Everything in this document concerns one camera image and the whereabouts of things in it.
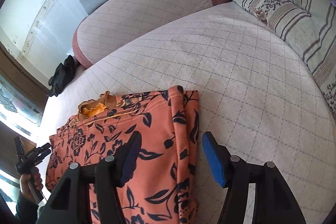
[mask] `hand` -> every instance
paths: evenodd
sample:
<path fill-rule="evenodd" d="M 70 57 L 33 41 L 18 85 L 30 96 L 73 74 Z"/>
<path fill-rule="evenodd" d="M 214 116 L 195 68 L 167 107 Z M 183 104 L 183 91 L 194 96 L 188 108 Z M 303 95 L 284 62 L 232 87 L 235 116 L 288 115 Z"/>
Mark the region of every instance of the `hand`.
<path fill-rule="evenodd" d="M 35 180 L 35 186 L 36 188 L 41 191 L 43 188 L 43 184 L 42 184 L 42 178 L 41 178 L 41 174 L 39 173 L 39 169 L 37 167 L 36 168 L 36 174 L 33 176 L 34 180 Z M 20 187 L 21 187 L 21 193 L 22 196 L 29 200 L 32 203 L 36 203 L 29 187 L 28 187 L 28 181 L 31 178 L 31 174 L 23 174 L 20 178 Z"/>

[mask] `black sleeve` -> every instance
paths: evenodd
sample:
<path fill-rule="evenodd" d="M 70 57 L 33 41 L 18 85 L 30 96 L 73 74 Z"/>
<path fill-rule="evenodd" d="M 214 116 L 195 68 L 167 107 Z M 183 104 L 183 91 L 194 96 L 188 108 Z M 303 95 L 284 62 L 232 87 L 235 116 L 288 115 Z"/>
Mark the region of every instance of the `black sleeve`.
<path fill-rule="evenodd" d="M 38 205 L 25 199 L 20 193 L 16 205 L 15 217 L 19 220 L 20 224 L 35 224 L 37 221 Z"/>

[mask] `person's arm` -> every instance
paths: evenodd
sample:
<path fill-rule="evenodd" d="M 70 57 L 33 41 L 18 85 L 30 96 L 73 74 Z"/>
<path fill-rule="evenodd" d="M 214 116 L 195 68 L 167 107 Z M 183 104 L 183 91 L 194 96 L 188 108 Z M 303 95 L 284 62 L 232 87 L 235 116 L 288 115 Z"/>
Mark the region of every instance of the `person's arm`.
<path fill-rule="evenodd" d="M 41 174 L 38 172 L 38 168 L 36 169 L 37 173 L 34 175 L 35 185 L 38 190 L 42 190 Z M 35 224 L 37 221 L 38 205 L 27 184 L 30 178 L 30 174 L 23 174 L 20 178 L 21 193 L 17 200 L 15 215 L 20 224 Z"/>

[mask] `orange garment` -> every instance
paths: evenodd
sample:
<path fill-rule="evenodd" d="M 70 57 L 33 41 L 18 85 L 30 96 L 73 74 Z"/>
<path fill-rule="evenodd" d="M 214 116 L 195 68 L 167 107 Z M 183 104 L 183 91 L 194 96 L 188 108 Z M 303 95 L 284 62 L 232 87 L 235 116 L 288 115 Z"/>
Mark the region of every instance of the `orange garment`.
<path fill-rule="evenodd" d="M 184 91 L 181 86 L 123 96 L 106 92 L 98 103 L 105 105 L 99 107 L 103 112 L 88 118 L 79 113 L 50 136 L 47 188 L 55 187 L 71 163 L 95 164 L 139 131 L 142 148 L 133 178 L 117 188 L 126 223 L 192 223 L 197 207 L 191 190 L 197 159 L 198 92 Z M 97 109 L 90 100 L 79 110 L 88 104 L 89 110 Z M 100 215 L 95 187 L 90 188 L 96 224 Z"/>

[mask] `silver screw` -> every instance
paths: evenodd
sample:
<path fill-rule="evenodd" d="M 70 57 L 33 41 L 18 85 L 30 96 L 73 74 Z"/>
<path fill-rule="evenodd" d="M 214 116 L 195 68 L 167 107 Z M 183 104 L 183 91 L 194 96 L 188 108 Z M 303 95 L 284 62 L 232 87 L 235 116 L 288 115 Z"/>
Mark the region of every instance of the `silver screw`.
<path fill-rule="evenodd" d="M 233 156 L 231 156 L 230 160 L 233 161 L 233 162 L 238 162 L 240 160 L 240 158 L 236 155 L 233 155 Z"/>
<path fill-rule="evenodd" d="M 107 161 L 107 162 L 114 161 L 114 156 L 107 156 L 107 157 L 105 158 L 105 161 Z"/>
<path fill-rule="evenodd" d="M 268 161 L 268 162 L 266 162 L 266 165 L 267 165 L 269 168 L 274 168 L 274 167 L 275 167 L 275 164 L 274 164 L 274 162 L 272 162 L 272 161 Z"/>
<path fill-rule="evenodd" d="M 78 167 L 78 163 L 73 162 L 72 164 L 70 164 L 70 169 L 76 169 Z"/>

